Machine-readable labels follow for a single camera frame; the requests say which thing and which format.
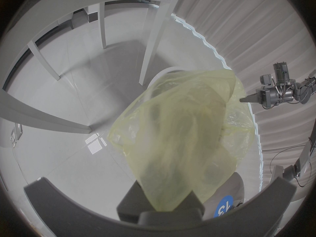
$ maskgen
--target plastic bag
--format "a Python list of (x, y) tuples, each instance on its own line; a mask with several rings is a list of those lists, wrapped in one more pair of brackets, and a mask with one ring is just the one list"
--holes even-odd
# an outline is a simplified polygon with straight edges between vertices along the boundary
[(205, 202), (235, 171), (254, 137), (244, 95), (231, 70), (168, 73), (114, 122), (108, 139), (157, 211), (192, 190)]

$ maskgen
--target white square on floor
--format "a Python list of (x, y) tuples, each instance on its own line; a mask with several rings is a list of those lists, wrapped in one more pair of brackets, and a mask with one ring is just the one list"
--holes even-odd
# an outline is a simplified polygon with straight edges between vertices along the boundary
[(100, 151), (102, 149), (102, 146), (100, 145), (100, 142), (98, 139), (93, 141), (91, 144), (88, 145), (88, 148), (92, 154)]

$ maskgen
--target robotic arm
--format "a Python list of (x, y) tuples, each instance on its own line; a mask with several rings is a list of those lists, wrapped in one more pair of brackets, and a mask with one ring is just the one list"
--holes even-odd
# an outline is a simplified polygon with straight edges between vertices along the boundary
[[(271, 109), (282, 103), (289, 104), (306, 104), (310, 96), (316, 92), (316, 70), (314, 70), (302, 83), (290, 79), (288, 66), (286, 62), (273, 64), (275, 79), (271, 74), (260, 76), (260, 82), (263, 85), (260, 89), (256, 89), (256, 93), (241, 98), (240, 102), (259, 103), (264, 109)], [(291, 181), (299, 178), (305, 173), (310, 157), (316, 145), (316, 122), (309, 141), (294, 165), (283, 169), (282, 166), (275, 166), (273, 169), (271, 181), (278, 176)]]

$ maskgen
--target white floor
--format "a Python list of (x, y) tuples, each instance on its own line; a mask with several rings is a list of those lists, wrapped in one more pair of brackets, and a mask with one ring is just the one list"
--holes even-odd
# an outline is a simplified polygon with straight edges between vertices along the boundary
[[(141, 86), (141, 58), (155, 11), (145, 4), (106, 6), (106, 49), (101, 48), (97, 21), (88, 23), (83, 12), (76, 13), (72, 19), (74, 30), (62, 30), (39, 47), (61, 79), (55, 81), (29, 56), (12, 80), (8, 93), (18, 100), (93, 129), (89, 135), (82, 135), (23, 126), (13, 153), (13, 123), (0, 120), (1, 175), (30, 221), (36, 219), (26, 212), (27, 206), (23, 208), (26, 198), (22, 188), (42, 176), (81, 205), (118, 219), (116, 206), (135, 178), (124, 156), (106, 139), (114, 120), (162, 69), (223, 68), (200, 38), (171, 19), (148, 69), (147, 83)], [(246, 201), (259, 192), (256, 143), (237, 170), (245, 183)]]

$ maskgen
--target blue circular sticker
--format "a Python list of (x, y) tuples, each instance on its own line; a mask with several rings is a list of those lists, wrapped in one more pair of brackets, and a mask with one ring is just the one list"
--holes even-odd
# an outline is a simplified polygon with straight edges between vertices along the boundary
[(228, 196), (223, 197), (223, 199), (218, 203), (218, 206), (216, 207), (214, 218), (230, 211), (232, 208), (233, 202), (234, 202), (234, 199), (232, 196), (228, 195)]

